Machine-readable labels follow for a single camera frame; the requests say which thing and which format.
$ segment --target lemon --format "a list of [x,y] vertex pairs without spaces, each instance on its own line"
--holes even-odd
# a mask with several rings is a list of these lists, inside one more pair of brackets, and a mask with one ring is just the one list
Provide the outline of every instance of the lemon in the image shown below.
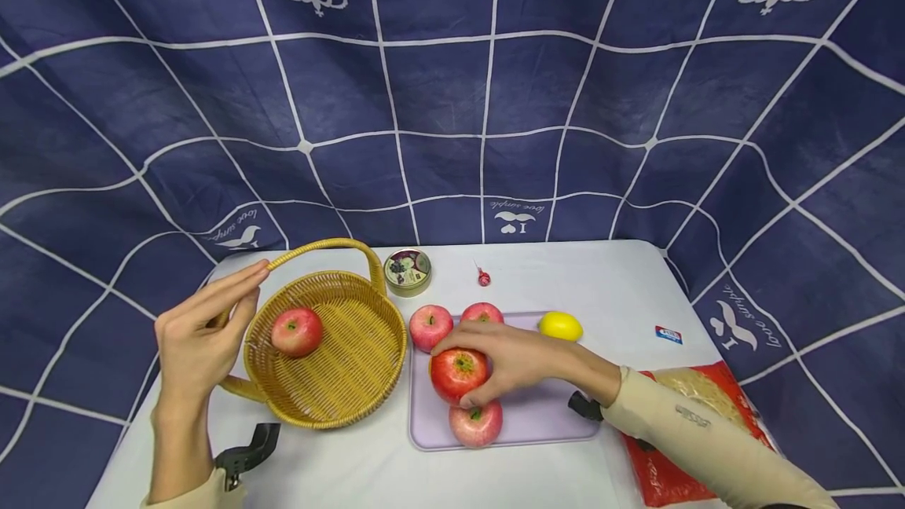
[[576,342],[584,334],[584,329],[577,318],[572,317],[571,314],[560,313],[559,311],[550,311],[545,314],[540,319],[540,323],[537,323],[537,330],[542,335],[572,342]]

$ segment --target cutting board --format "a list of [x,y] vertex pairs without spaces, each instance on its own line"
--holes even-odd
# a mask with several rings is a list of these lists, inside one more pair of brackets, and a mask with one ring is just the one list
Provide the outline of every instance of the cutting board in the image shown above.
[[[505,313],[506,324],[537,330],[544,313]],[[409,438],[424,451],[464,449],[449,427],[449,406],[434,391],[427,374],[430,355],[411,346]],[[568,408],[575,386],[559,379],[547,379],[536,386],[513,391],[500,398],[504,406],[504,427],[492,447],[508,445],[575,442],[593,438],[600,423],[581,418]]]

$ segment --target apple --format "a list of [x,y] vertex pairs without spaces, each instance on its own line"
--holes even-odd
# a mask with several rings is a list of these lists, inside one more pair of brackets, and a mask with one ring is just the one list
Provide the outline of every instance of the apple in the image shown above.
[[450,348],[433,356],[427,372],[437,395],[456,407],[463,395],[477,389],[490,377],[487,356],[466,348]]
[[494,443],[504,427],[504,407],[493,400],[483,407],[450,407],[450,430],[458,442],[469,449],[482,449]]
[[439,305],[425,305],[409,320],[412,342],[421,352],[430,353],[453,329],[453,315]]
[[302,358],[314,352],[324,337],[324,324],[309,308],[290,309],[273,323],[270,343],[281,353]]
[[504,324],[504,314],[489,302],[476,302],[462,313],[462,320],[480,320],[482,323]]

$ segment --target tin lid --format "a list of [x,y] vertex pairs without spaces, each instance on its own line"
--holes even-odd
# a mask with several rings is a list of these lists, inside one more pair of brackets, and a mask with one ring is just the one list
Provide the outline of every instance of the tin lid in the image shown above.
[[407,247],[387,258],[383,263],[383,275],[394,287],[418,287],[431,276],[431,260],[422,251]]

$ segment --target basket handle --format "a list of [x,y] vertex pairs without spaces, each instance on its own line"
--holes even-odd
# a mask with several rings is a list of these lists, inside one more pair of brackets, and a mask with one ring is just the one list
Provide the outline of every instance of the basket handle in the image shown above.
[[[383,279],[383,266],[380,263],[380,258],[377,258],[377,254],[372,251],[367,244],[359,242],[358,240],[352,239],[326,239],[326,240],[318,240],[317,242],[311,242],[310,244],[306,244],[305,246],[297,247],[293,251],[286,252],[281,255],[279,258],[273,260],[273,262],[267,265],[267,269],[270,271],[274,271],[277,267],[285,264],[293,258],[297,258],[299,255],[305,254],[311,251],[321,251],[321,249],[327,249],[332,247],[352,247],[361,251],[365,257],[368,259],[368,269],[371,273],[371,285],[374,287],[377,293],[382,296],[387,296],[387,285],[385,279]],[[212,328],[222,328],[226,326],[226,323],[229,322],[229,314],[232,312],[232,307],[226,309],[226,311],[220,313],[216,316],[208,326]],[[248,379],[237,378],[234,375],[227,375],[224,380],[220,383],[222,388],[231,392],[231,394],[238,395],[240,397],[245,397],[247,400],[257,401],[258,403],[266,403],[267,396],[264,396],[261,390],[258,389],[254,383],[249,382]]]
[[368,259],[368,269],[371,273],[371,285],[373,285],[377,293],[380,293],[385,297],[387,296],[387,282],[385,281],[385,279],[383,279],[383,265],[380,263],[380,258],[377,258],[377,254],[375,254],[367,244],[359,242],[358,240],[326,239],[318,240],[317,242],[311,242],[310,244],[306,244],[302,247],[297,247],[293,251],[286,252],[279,258],[276,258],[275,260],[273,260],[273,262],[267,265],[267,269],[274,271],[275,269],[277,269],[277,267],[285,264],[286,262],[288,262],[288,260],[297,258],[299,255],[311,251],[322,251],[322,249],[332,247],[352,247],[357,249],[357,251],[361,251],[361,253],[365,255],[365,258]]

